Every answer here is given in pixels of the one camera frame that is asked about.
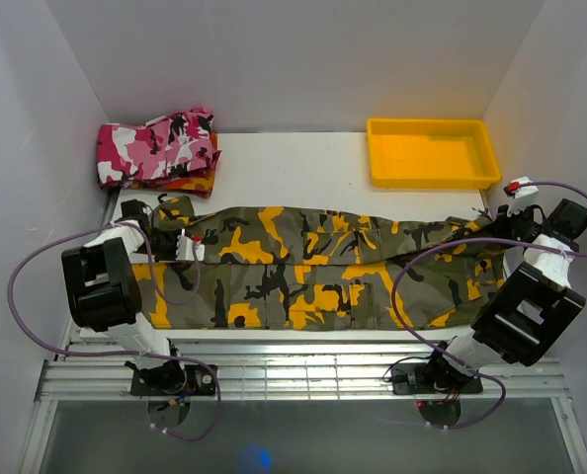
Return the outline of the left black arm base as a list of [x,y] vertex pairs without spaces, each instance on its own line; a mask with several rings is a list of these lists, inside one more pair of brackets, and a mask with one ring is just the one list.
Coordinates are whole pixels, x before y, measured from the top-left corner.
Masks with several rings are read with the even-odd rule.
[[194,397],[216,394],[212,375],[198,365],[181,365],[167,361],[153,369],[139,369],[133,362],[125,366],[132,371],[129,394],[139,398],[162,398],[147,402],[151,424],[176,428],[188,418]]

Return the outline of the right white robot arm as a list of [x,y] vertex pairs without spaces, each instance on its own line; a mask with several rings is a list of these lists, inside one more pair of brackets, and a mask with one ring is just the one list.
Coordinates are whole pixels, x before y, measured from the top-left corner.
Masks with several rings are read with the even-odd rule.
[[451,356],[432,352],[422,373],[430,389],[461,391],[476,369],[500,361],[533,365],[583,310],[585,298],[569,283],[573,258],[567,253],[579,249],[576,239],[587,229],[587,208],[564,198],[540,223],[534,220],[536,208],[506,215],[508,207],[500,206],[494,235],[550,250],[527,249],[470,324],[471,333],[439,344]]

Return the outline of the olive yellow camouflage trousers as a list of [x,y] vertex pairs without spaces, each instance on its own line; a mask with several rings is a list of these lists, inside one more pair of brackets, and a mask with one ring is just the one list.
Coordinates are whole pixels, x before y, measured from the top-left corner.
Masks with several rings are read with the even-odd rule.
[[202,262],[133,266],[157,329],[417,330],[464,326],[504,282],[490,221],[394,221],[345,211],[230,207],[195,214],[187,197],[152,224],[185,230]]

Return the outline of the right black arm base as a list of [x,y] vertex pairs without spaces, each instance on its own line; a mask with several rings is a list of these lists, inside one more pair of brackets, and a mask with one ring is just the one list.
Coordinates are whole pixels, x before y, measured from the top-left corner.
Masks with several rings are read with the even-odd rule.
[[394,395],[417,397],[421,418],[442,428],[456,426],[461,418],[461,395],[478,395],[482,383],[455,369],[436,368],[430,363],[401,364],[390,370]]

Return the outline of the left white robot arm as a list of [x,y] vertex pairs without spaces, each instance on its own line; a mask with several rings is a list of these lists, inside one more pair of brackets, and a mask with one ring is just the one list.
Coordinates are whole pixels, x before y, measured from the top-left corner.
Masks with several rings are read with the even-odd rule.
[[200,262],[204,246],[200,236],[185,230],[157,230],[152,212],[142,201],[121,204],[127,226],[118,224],[102,231],[82,247],[61,254],[70,313],[77,326],[116,340],[135,353],[126,366],[144,386],[176,394],[187,385],[184,364],[177,349],[155,330],[142,312],[142,298],[130,256],[151,244],[158,259]]

